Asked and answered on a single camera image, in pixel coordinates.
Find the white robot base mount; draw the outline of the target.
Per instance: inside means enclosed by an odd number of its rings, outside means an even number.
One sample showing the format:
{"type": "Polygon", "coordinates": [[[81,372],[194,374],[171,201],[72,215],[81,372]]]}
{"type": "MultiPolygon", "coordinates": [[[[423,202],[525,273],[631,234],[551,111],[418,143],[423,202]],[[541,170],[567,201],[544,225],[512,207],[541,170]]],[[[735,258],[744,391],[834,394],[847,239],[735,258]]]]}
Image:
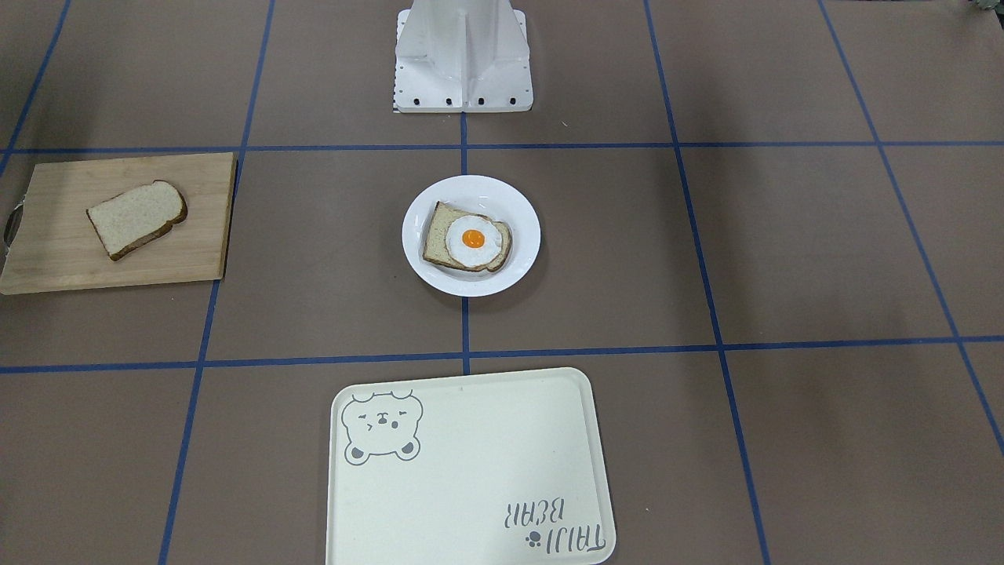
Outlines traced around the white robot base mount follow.
{"type": "Polygon", "coordinates": [[[533,107],[526,16],[509,1],[416,1],[398,12],[395,39],[394,111],[533,107]]]}

